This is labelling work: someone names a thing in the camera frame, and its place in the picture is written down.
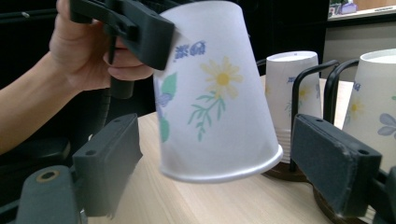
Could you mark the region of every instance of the flower print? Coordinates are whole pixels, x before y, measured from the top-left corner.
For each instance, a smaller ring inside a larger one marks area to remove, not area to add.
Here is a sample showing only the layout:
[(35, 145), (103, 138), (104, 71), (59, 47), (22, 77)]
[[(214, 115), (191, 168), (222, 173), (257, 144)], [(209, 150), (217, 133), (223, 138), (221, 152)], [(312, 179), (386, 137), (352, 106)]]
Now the flower print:
[[(289, 100), (288, 103), (286, 104), (285, 111), (288, 112), (289, 117), (291, 117), (292, 105), (293, 105), (292, 100)], [(297, 108), (299, 109), (302, 105), (303, 105), (303, 101), (299, 100), (299, 101), (298, 101)]]
[(243, 77), (237, 74), (239, 67), (230, 64), (228, 57), (224, 57), (221, 65), (212, 60), (209, 61), (209, 64), (203, 63), (201, 69), (210, 75), (206, 81), (212, 83), (206, 90), (213, 91), (216, 99), (220, 97), (224, 99), (226, 95), (234, 99), (238, 95), (238, 90), (232, 85), (232, 82), (242, 82)]
[(379, 116), (379, 121), (385, 126), (378, 130), (378, 134), (383, 136), (394, 134), (393, 137), (396, 139), (396, 119), (390, 114), (383, 113)]
[(166, 119), (163, 109), (173, 100), (177, 91), (177, 73), (167, 76), (160, 87), (157, 79), (154, 79), (155, 105), (160, 120), (160, 134), (162, 142), (166, 142), (170, 134), (170, 124)]
[(240, 83), (243, 77), (238, 75), (239, 67), (230, 64), (228, 57), (224, 57), (222, 64), (216, 64), (212, 60), (209, 64), (201, 64), (201, 69), (210, 75), (206, 79), (211, 84), (206, 88), (206, 93), (196, 98), (200, 104), (191, 105), (194, 108), (188, 124), (194, 123), (198, 129), (198, 141), (202, 141), (207, 128), (213, 123), (212, 117), (215, 116), (217, 121), (226, 110), (226, 95), (231, 99), (238, 96), (237, 88), (232, 82)]
[(361, 100), (359, 98), (352, 99), (346, 112), (346, 124), (348, 124), (351, 119), (357, 119), (363, 111), (364, 105), (361, 103)]
[(265, 93), (266, 96), (271, 95), (271, 88), (269, 86), (265, 86), (264, 93)]
[(299, 99), (302, 101), (305, 101), (308, 95), (311, 93), (311, 90), (307, 86), (302, 86), (300, 87), (300, 90), (298, 92)]

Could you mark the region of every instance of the wooden table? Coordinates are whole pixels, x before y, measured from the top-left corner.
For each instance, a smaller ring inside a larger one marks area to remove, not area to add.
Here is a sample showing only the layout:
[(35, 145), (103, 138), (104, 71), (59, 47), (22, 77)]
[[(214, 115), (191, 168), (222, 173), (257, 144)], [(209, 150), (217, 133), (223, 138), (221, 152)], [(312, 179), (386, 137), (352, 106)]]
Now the wooden table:
[[(323, 89), (325, 80), (321, 80)], [(352, 83), (339, 84), (335, 125), (341, 127)], [(319, 210), (312, 186), (254, 175), (224, 184), (176, 182), (159, 172), (160, 142), (155, 113), (139, 118), (144, 154), (112, 218), (89, 223), (331, 223)]]

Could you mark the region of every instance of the cup rim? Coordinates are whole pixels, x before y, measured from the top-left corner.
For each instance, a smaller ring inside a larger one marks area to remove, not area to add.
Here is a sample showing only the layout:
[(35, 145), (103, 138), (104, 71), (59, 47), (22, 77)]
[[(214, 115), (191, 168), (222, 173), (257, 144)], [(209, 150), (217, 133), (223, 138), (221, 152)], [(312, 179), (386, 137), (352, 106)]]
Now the cup rim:
[(361, 55), (361, 60), (367, 63), (390, 63), (390, 62), (373, 62), (373, 59), (384, 56), (396, 56), (396, 49), (382, 49), (382, 50), (368, 52)]
[[(295, 60), (287, 60), (287, 61), (279, 61), (281, 58), (290, 57), (290, 56), (305, 56), (303, 58), (299, 57)], [(296, 50), (296, 51), (289, 51), (289, 52), (282, 52), (278, 54), (271, 55), (267, 57), (267, 62), (274, 62), (274, 63), (284, 63), (284, 62), (296, 62), (300, 60), (306, 60), (309, 58), (318, 57), (318, 54), (311, 50)]]
[(247, 169), (240, 171), (233, 171), (230, 173), (216, 175), (181, 175), (169, 172), (167, 169), (165, 169), (165, 167), (163, 167), (162, 164), (160, 165), (160, 171), (163, 175), (181, 182), (217, 184), (245, 178), (255, 174), (262, 174), (276, 166), (282, 160), (282, 157), (283, 148), (281, 145), (277, 145), (277, 149), (271, 158), (267, 158), (257, 166), (247, 167)]

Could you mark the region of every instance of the round base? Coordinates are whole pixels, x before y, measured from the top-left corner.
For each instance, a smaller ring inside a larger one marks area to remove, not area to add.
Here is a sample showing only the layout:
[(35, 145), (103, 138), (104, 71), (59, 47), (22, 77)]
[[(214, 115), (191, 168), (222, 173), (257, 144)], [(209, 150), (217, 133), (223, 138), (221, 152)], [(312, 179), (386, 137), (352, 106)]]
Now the round base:
[(339, 217), (332, 208), (327, 204), (326, 200), (321, 196), (320, 192), (314, 188), (314, 197), (320, 210), (334, 224), (367, 224), (356, 217)]
[(292, 182), (307, 182), (307, 183), (309, 183), (309, 181), (306, 179), (306, 176), (303, 174), (303, 172), (298, 167), (296, 167), (295, 172), (291, 172), (289, 170), (289, 166), (290, 165), (288, 163), (280, 162), (274, 168), (263, 173), (262, 175), (269, 175), (269, 176), (277, 178), (277, 179), (282, 179), (282, 180), (287, 180), (287, 181), (292, 181)]

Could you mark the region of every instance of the paper cup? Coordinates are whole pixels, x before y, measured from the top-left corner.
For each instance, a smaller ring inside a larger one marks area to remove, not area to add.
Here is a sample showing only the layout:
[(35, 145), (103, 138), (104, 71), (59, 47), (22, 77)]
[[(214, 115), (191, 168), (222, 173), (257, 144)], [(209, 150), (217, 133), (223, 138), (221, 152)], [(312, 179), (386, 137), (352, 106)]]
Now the paper cup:
[[(305, 69), (318, 65), (318, 55), (313, 51), (284, 52), (268, 57), (266, 64), (265, 96), (276, 136), (284, 150), (282, 162), (290, 163), (291, 96), (294, 79)], [(322, 117), (318, 74), (305, 77), (300, 84), (298, 112)]]
[(154, 73), (161, 172), (218, 183), (271, 169), (282, 148), (241, 8), (206, 1), (162, 16), (176, 32), (165, 70)]
[(361, 55), (343, 131), (380, 152), (381, 169), (396, 165), (396, 49)]

